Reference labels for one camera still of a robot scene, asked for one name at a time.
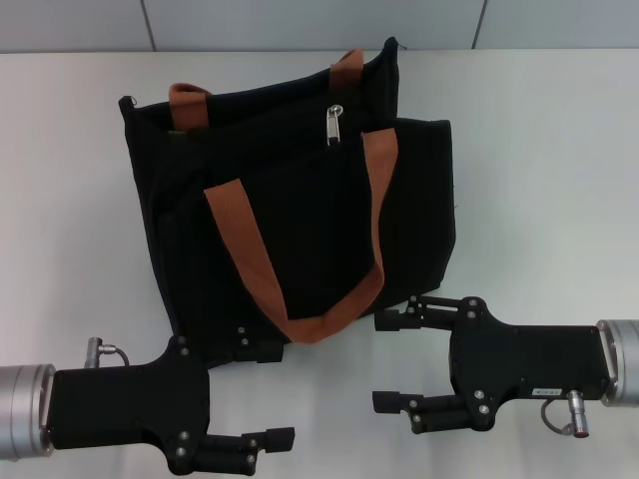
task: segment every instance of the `robotic arm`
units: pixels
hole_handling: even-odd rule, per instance
[[[99,368],[100,354],[108,353],[121,354],[125,366]],[[121,350],[91,338],[84,369],[0,367],[0,459],[48,456],[54,448],[147,443],[165,454],[176,475],[252,476],[261,450],[293,448],[293,428],[241,437],[207,434],[208,367],[185,337],[173,337],[149,364],[128,363]]]
[[[515,326],[498,321],[478,297],[412,296],[404,313],[375,314],[375,329],[430,327],[450,331],[453,395],[424,397],[374,392],[375,412],[406,411],[415,434],[494,426],[511,399],[546,399],[544,423],[554,432],[588,436],[584,400],[606,406],[639,405],[639,321],[597,326]],[[557,428],[545,416],[549,402],[566,399],[571,424]]]

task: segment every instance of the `brown handle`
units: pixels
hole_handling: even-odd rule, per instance
[[[328,87],[331,90],[361,83],[363,51],[351,50],[337,63],[330,65]],[[188,83],[176,83],[169,89],[169,107],[176,131],[186,132],[192,128],[209,125],[206,90]]]
[[[388,129],[362,134],[362,140],[370,181],[374,262],[359,284],[321,316],[289,319],[282,289],[242,182],[233,180],[205,190],[222,240],[245,288],[260,310],[291,341],[313,343],[341,331],[372,304],[383,287],[379,212],[397,161],[397,137],[394,129]]]

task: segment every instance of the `metal cylinder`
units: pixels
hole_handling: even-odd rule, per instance
[[[639,320],[604,320],[601,331],[610,384],[606,406],[639,406]]]
[[[102,339],[99,337],[90,337],[87,344],[87,358],[84,361],[85,369],[95,369],[100,367],[100,346]]]
[[[579,391],[568,392],[568,409],[572,418],[572,435],[583,438],[588,437],[588,422],[586,421],[586,406],[583,403],[583,396]]]
[[[51,364],[0,367],[0,459],[53,452],[46,421],[54,373]]]

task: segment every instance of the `white surface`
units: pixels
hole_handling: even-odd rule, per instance
[[[82,367],[91,335],[142,363],[169,339],[122,95],[163,101],[177,81],[236,91],[334,59],[0,57],[0,364]],[[399,66],[400,114],[452,121],[458,240],[436,294],[480,295],[520,324],[636,318],[639,51],[404,52]],[[294,426],[293,452],[260,455],[262,479],[637,477],[636,410],[588,403],[592,435],[580,441],[548,431],[540,401],[507,403],[488,433],[414,436],[405,414],[373,413],[373,390],[449,393],[447,350],[444,332],[375,333],[366,318],[316,346],[287,346],[282,364],[214,369],[210,432]],[[146,445],[0,464],[2,479],[89,477],[171,475]]]
[[[140,0],[1,0],[0,52],[150,51]]]
[[[477,48],[639,47],[637,0],[490,0]]]
[[[147,0],[158,50],[468,49],[482,0]]]

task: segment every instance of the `black tote bag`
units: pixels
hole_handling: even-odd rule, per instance
[[[448,122],[396,118],[396,42],[311,77],[120,106],[174,331],[211,366],[280,360],[439,286],[454,245]]]

